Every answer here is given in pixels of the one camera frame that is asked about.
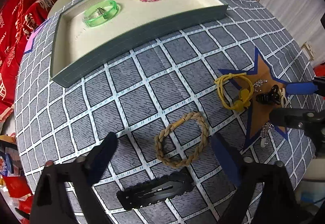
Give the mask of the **silver dangling earring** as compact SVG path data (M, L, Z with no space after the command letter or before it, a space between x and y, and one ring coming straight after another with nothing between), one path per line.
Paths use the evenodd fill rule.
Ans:
M265 123L265 125L262 127L261 132L260 132L260 147L265 148L266 145L268 144L267 142L267 136L269 135L269 132L274 128L273 124L270 122Z

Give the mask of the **beige jewelry tray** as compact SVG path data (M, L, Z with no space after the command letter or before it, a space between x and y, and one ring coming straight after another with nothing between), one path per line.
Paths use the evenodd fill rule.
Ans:
M50 77L62 87L155 38L222 19L228 8L223 0L114 0L121 8L115 17L86 26L85 11L101 1L75 0L56 15Z

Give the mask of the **black snap hair clip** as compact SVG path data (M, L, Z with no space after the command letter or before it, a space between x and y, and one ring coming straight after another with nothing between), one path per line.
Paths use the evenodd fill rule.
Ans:
M183 168L170 175L118 191L116 197L125 210L140 209L191 192L193 183L194 180L188 169Z

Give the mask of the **silver star hair clip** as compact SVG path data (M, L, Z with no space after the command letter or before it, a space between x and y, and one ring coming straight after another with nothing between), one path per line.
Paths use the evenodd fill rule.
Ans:
M106 10L103 7L97 7L95 10L95 19L104 18L106 19Z

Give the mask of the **grey checkered tablecloth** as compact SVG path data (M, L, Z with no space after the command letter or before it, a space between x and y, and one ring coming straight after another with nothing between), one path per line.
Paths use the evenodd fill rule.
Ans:
M31 189L46 161L73 161L109 132L118 148L94 192L114 223L216 223L235 187L210 146L189 166L191 192L126 211L123 188L170 174L157 160L154 137L184 114L200 112L240 153L260 163L282 161L297 186L315 147L302 131L284 139L273 130L267 144L248 139L248 113L223 108L214 80L221 69L252 70L255 60L286 82L314 77L311 64L283 25L254 0L226 0L227 15L150 40L105 63L68 88L50 79L51 50L60 13L49 18L24 55L15 93L19 156Z

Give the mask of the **green plastic bangle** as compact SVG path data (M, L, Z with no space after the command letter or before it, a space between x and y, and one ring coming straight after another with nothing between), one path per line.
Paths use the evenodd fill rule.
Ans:
M87 27L96 27L114 18L120 8L114 0L103 0L90 8L83 14L83 23Z

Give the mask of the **black claw hair clip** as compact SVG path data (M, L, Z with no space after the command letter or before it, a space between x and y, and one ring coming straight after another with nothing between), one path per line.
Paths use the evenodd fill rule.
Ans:
M279 94L279 86L273 85L271 90L266 93L261 93L256 96L256 101L263 105L281 105L280 101L280 94Z

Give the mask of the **red printed blanket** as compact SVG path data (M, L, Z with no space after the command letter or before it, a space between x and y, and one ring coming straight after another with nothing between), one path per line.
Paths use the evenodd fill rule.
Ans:
M57 0L6 0L1 8L1 122L14 110L20 63L31 33Z

